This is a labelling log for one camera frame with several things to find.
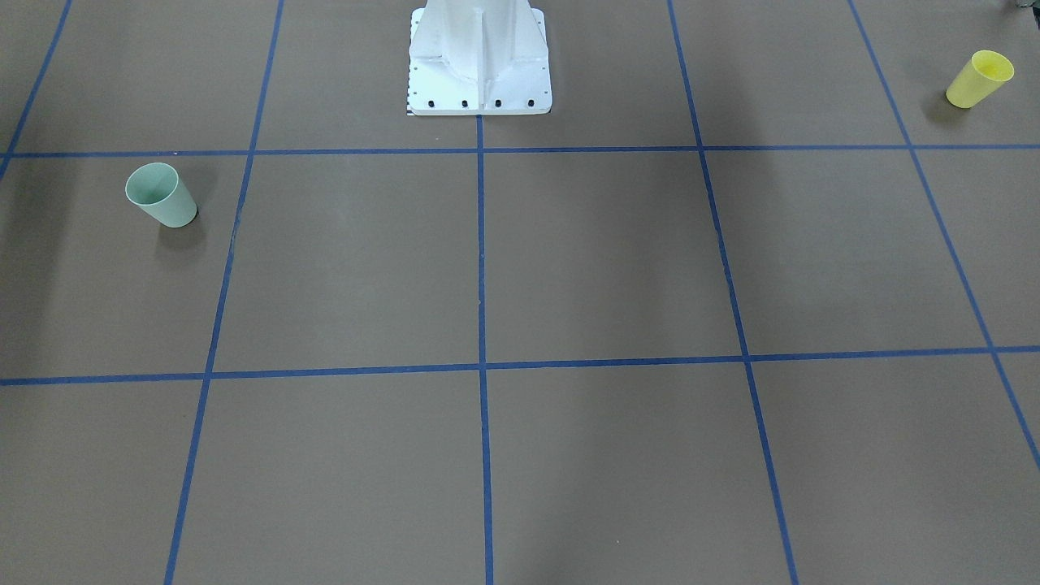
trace white metal pedestal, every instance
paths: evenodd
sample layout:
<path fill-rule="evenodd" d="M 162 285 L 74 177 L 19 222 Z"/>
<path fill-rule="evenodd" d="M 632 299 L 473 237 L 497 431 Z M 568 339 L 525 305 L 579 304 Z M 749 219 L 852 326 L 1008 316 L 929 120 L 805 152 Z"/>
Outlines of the white metal pedestal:
<path fill-rule="evenodd" d="M 408 110 L 516 116 L 552 107 L 545 15 L 527 0 L 428 0 L 412 14 Z"/>

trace blue tape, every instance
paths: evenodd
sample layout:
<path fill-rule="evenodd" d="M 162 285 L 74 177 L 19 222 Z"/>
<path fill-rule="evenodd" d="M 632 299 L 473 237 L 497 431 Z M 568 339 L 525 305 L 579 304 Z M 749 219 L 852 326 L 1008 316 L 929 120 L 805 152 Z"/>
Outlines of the blue tape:
<path fill-rule="evenodd" d="M 484 117 L 476 117 L 476 241 L 477 241 L 477 347 L 480 372 L 480 459 L 484 474 L 484 570 L 486 585 L 495 583 L 495 546 L 491 495 L 491 428 L 488 409 L 488 327 L 485 277 Z"/>
<path fill-rule="evenodd" d="M 213 380 L 246 380 L 258 378 L 313 378 L 328 376 L 374 376 L 384 374 L 420 374 L 430 372 L 476 372 L 476 363 L 438 363 L 430 365 L 370 365 L 359 367 L 314 367 L 306 370 L 252 370 L 214 372 Z"/>
<path fill-rule="evenodd" d="M 928 357 L 947 355 L 985 355 L 988 348 L 937 348 L 925 350 L 875 350 L 862 352 L 815 352 L 800 354 L 757 354 L 751 361 L 808 361 L 826 359 L 877 359 L 893 357 Z"/>
<path fill-rule="evenodd" d="M 202 373 L 122 374 L 114 376 L 56 376 L 49 378 L 3 378 L 0 386 L 52 386 L 60 384 L 120 384 L 126 382 L 176 382 L 202 380 Z"/>
<path fill-rule="evenodd" d="M 498 361 L 488 370 L 546 370 L 573 367 L 626 367 L 640 365 L 691 365 L 699 363 L 740 363 L 742 356 L 642 357 L 622 359 L 560 359 L 544 361 Z"/>
<path fill-rule="evenodd" d="M 163 580 L 164 585 L 173 585 L 174 573 L 177 568 L 177 556 L 180 552 L 181 535 L 184 530 L 184 518 L 187 514 L 188 495 L 191 490 L 191 479 L 194 475 L 194 462 L 199 453 L 199 441 L 202 434 L 203 421 L 206 415 L 206 401 L 209 397 L 210 380 L 213 374 L 213 364 L 216 361 L 216 349 L 220 339 L 220 327 L 224 323 L 224 309 L 228 300 L 228 288 L 231 285 L 231 270 L 235 261 L 235 239 L 238 236 L 238 228 L 242 221 L 242 208 L 245 205 L 245 195 L 250 187 L 250 177 L 253 173 L 254 152 L 257 147 L 257 139 L 260 135 L 260 125 L 263 122 L 263 106 L 267 97 L 267 85 L 270 82 L 270 73 L 275 65 L 275 51 L 278 47 L 278 33 L 282 25 L 282 14 L 285 7 L 285 0 L 278 1 L 278 9 L 275 12 L 275 25 L 270 34 L 270 45 L 267 49 L 267 62 L 264 67 L 263 81 L 260 84 L 260 98 L 257 102 L 256 118 L 253 122 L 253 134 L 250 139 L 250 154 L 245 159 L 245 169 L 242 172 L 242 186 L 238 193 L 238 205 L 235 208 L 235 221 L 231 228 L 231 240 L 228 244 L 228 257 L 224 264 L 224 278 L 220 282 L 220 295 L 216 303 L 216 314 L 213 317 L 213 332 L 210 338 L 209 352 L 206 356 L 206 372 L 202 382 L 202 389 L 199 392 L 199 408 L 196 411 L 194 427 L 191 433 L 191 447 L 188 450 L 188 460 L 184 467 L 184 482 L 181 486 L 181 498 L 177 507 L 177 519 L 174 524 L 174 534 L 170 543 L 170 556 L 166 560 L 166 574 Z"/>
<path fill-rule="evenodd" d="M 72 9 L 72 0 L 66 0 L 64 7 L 61 8 L 61 16 L 58 18 L 58 25 L 54 29 L 54 36 L 51 37 L 51 44 L 47 47 L 47 54 L 44 55 L 44 62 L 40 66 L 40 73 L 36 74 L 36 80 L 32 82 L 32 90 L 29 91 L 29 97 L 25 100 L 25 107 L 22 108 L 22 116 L 19 117 L 18 125 L 15 126 L 15 133 L 11 134 L 10 143 L 7 145 L 7 156 L 4 156 L 3 160 L 0 161 L 0 180 L 3 180 L 3 176 L 7 173 L 7 166 L 11 160 L 10 155 L 18 148 L 18 141 L 21 139 L 22 131 L 25 130 L 25 123 L 29 120 L 32 104 L 36 101 L 36 95 L 40 93 L 40 86 L 44 83 L 47 69 L 51 67 L 51 59 L 54 58 L 54 51 L 58 47 L 61 32 L 64 31 L 64 23 L 69 19 L 70 9 Z"/>
<path fill-rule="evenodd" d="M 719 239 L 719 256 L 722 259 L 723 272 L 726 276 L 726 285 L 729 288 L 730 307 L 733 312 L 733 323 L 736 327 L 737 340 L 740 344 L 740 356 L 744 361 L 745 376 L 748 380 L 748 388 L 751 392 L 751 403 L 755 411 L 755 423 L 758 426 L 758 439 L 762 448 L 762 459 L 765 462 L 765 472 L 770 480 L 770 490 L 773 493 L 773 507 L 776 511 L 777 527 L 780 530 L 780 538 L 783 542 L 784 557 L 787 561 L 787 573 L 791 585 L 798 585 L 798 567 L 795 563 L 795 553 L 790 544 L 790 535 L 787 530 L 786 514 L 784 514 L 783 501 L 780 497 L 780 486 L 777 482 L 776 468 L 773 464 L 773 452 L 770 449 L 769 435 L 765 431 L 765 419 L 762 415 L 761 404 L 758 400 L 758 387 L 755 383 L 754 370 L 749 359 L 748 341 L 744 331 L 744 320 L 740 317 L 740 306 L 736 299 L 736 288 L 733 285 L 733 274 L 729 265 L 729 256 L 726 253 L 726 239 L 723 236 L 722 222 L 719 219 L 719 208 L 716 204 L 714 188 L 711 184 L 711 174 L 708 170 L 707 155 L 704 149 L 704 139 L 701 136 L 701 127 L 697 119 L 697 107 L 694 103 L 694 92 L 690 84 L 690 74 L 686 69 L 686 58 L 682 51 L 682 39 L 679 34 L 678 21 L 675 18 L 675 5 L 672 0 L 668 0 L 669 18 L 672 22 L 672 36 L 675 41 L 675 50 L 679 58 L 679 70 L 682 73 L 682 84 L 686 92 L 686 104 L 690 107 L 690 120 L 694 127 L 694 136 L 697 139 L 699 156 L 701 161 L 701 172 L 704 175 L 704 187 L 707 190 L 708 205 L 711 208 L 711 223 L 714 225 Z"/>
<path fill-rule="evenodd" d="M 705 146 L 613 146 L 613 147 L 488 147 L 486 154 L 545 154 L 598 152 L 748 152 L 748 151 L 859 151 L 908 150 L 907 145 L 717 145 Z M 914 145 L 916 150 L 1038 150 L 1040 144 L 1012 145 Z M 14 152 L 4 158 L 145 158 L 176 156 L 248 156 L 250 150 L 140 150 L 83 152 Z M 475 154 L 476 148 L 286 148 L 257 149 L 255 156 L 350 156 L 393 154 Z"/>
<path fill-rule="evenodd" d="M 1002 354 L 1032 354 L 1040 352 L 1040 346 L 998 346 L 995 350 Z"/>
<path fill-rule="evenodd" d="M 961 279 L 961 285 L 964 287 L 964 294 L 968 299 L 968 303 L 971 305 L 971 311 L 974 313 L 976 321 L 979 324 L 979 330 L 982 331 L 983 338 L 986 340 L 986 348 L 991 355 L 993 365 L 996 367 L 997 374 L 1000 377 L 1000 383 L 1004 385 L 1004 391 L 1008 395 L 1008 401 L 1011 403 L 1011 408 L 1015 413 L 1015 418 L 1018 421 L 1018 426 L 1021 429 L 1023 438 L 1025 439 L 1025 444 L 1029 447 L 1030 453 L 1033 455 L 1033 461 L 1036 464 L 1037 469 L 1040 469 L 1040 451 L 1037 449 L 1036 440 L 1033 438 L 1033 432 L 1030 430 L 1025 416 L 1022 415 L 1022 410 L 1018 404 L 1018 398 L 1015 396 L 1015 390 L 1011 386 L 1011 381 L 1005 374 L 1004 364 L 1000 362 L 999 352 L 997 352 L 996 347 L 993 344 L 993 338 L 990 335 L 989 328 L 986 326 L 986 320 L 983 317 L 982 309 L 979 307 L 974 292 L 971 290 L 971 284 L 968 282 L 967 273 L 964 271 L 963 264 L 961 264 L 961 259 L 957 254 L 954 240 L 950 235 L 950 231 L 946 229 L 946 223 L 942 219 L 942 213 L 939 211 L 939 205 L 935 200 L 935 195 L 932 193 L 932 186 L 929 184 L 928 177 L 925 174 L 925 169 L 920 164 L 920 158 L 917 156 L 917 148 L 910 139 L 907 127 L 903 123 L 903 116 L 900 115 L 900 108 L 895 103 L 895 98 L 892 96 L 891 90 L 888 86 L 888 80 L 885 79 L 885 74 L 881 70 L 881 62 L 878 60 L 878 55 L 874 51 L 874 45 L 870 43 L 870 37 L 866 33 L 866 27 L 863 26 L 863 20 L 860 18 L 859 10 L 856 8 L 856 2 L 854 0 L 847 0 L 847 2 L 849 3 L 849 8 L 852 10 L 853 18 L 856 21 L 856 26 L 859 28 L 859 33 L 863 37 L 863 44 L 866 46 L 866 51 L 870 55 L 870 61 L 874 63 L 874 69 L 878 74 L 878 79 L 881 80 L 881 85 L 885 90 L 885 96 L 888 97 L 888 104 L 892 108 L 892 115 L 895 117 L 896 124 L 899 124 L 900 132 L 903 133 L 903 139 L 906 141 L 907 146 L 910 147 L 910 157 L 913 159 L 914 168 L 917 171 L 917 177 L 920 179 L 920 184 L 925 188 L 925 195 L 928 197 L 928 203 L 932 208 L 932 213 L 935 215 L 935 222 L 939 226 L 939 232 L 942 234 L 942 239 L 946 245 L 946 250 L 950 252 L 950 257 L 953 259 L 954 266 L 957 269 L 957 276 Z"/>

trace plastic cup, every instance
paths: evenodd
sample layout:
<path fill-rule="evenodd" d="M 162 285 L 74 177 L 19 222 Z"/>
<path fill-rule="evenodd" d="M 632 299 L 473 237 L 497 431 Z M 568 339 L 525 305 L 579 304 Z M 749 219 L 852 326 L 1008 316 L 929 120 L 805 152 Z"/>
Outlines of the plastic cup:
<path fill-rule="evenodd" d="M 969 108 L 1015 76 L 1008 57 L 995 51 L 978 51 L 946 88 L 946 99 L 960 108 Z"/>
<path fill-rule="evenodd" d="M 191 223 L 199 207 L 177 171 L 165 162 L 146 164 L 127 179 L 127 199 L 168 228 Z"/>

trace green cup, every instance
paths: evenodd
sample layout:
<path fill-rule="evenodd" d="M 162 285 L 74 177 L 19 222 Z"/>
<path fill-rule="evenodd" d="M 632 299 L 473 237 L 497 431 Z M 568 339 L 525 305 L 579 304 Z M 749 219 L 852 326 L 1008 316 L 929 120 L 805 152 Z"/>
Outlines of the green cup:
<path fill-rule="evenodd" d="M 146 164 L 130 175 L 127 199 L 168 228 L 191 223 L 199 207 L 177 171 L 165 162 Z"/>

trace grid square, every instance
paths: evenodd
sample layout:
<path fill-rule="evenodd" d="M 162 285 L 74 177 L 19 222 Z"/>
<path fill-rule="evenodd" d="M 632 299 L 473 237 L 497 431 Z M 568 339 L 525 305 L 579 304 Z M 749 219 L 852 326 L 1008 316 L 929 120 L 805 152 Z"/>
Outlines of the grid square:
<path fill-rule="evenodd" d="M 493 360 L 739 353 L 694 153 L 487 156 Z"/>
<path fill-rule="evenodd" d="M 216 381 L 177 583 L 484 580 L 475 373 Z"/>
<path fill-rule="evenodd" d="M 1037 25 L 1011 0 L 857 0 L 856 6 L 910 138 L 916 144 L 1036 144 L 1040 120 Z M 1014 79 L 970 110 L 951 105 L 946 86 L 980 49 L 1018 66 Z"/>
<path fill-rule="evenodd" d="M 475 147 L 472 117 L 406 113 L 409 22 L 424 4 L 287 2 L 260 147 Z"/>
<path fill-rule="evenodd" d="M 752 353 L 984 345 L 907 153 L 708 159 Z"/>
<path fill-rule="evenodd" d="M 0 19 L 0 151 L 5 152 L 54 37 L 63 0 L 5 2 Z"/>
<path fill-rule="evenodd" d="M 0 183 L 0 377 L 205 367 L 244 162 L 171 160 L 199 204 L 171 229 L 123 194 L 150 161 L 11 161 Z"/>
<path fill-rule="evenodd" d="M 488 117 L 488 146 L 694 144 L 667 3 L 531 5 L 545 11 L 552 111 Z"/>
<path fill-rule="evenodd" d="M 1032 584 L 1037 468 L 989 356 L 755 365 L 799 577 Z"/>
<path fill-rule="evenodd" d="M 474 156 L 260 157 L 217 366 L 476 361 L 477 250 Z"/>
<path fill-rule="evenodd" d="M 199 382 L 0 391 L 4 583 L 161 583 Z"/>
<path fill-rule="evenodd" d="M 248 148 L 275 9 L 73 3 L 18 150 Z"/>
<path fill-rule="evenodd" d="M 1040 354 L 1003 355 L 1000 362 L 1036 440 L 1040 438 Z"/>
<path fill-rule="evenodd" d="M 993 341 L 1040 344 L 1040 167 L 1035 151 L 920 151 Z"/>
<path fill-rule="evenodd" d="M 496 583 L 788 583 L 743 366 L 490 372 L 489 404 Z"/>
<path fill-rule="evenodd" d="M 903 144 L 846 2 L 675 8 L 705 144 Z"/>

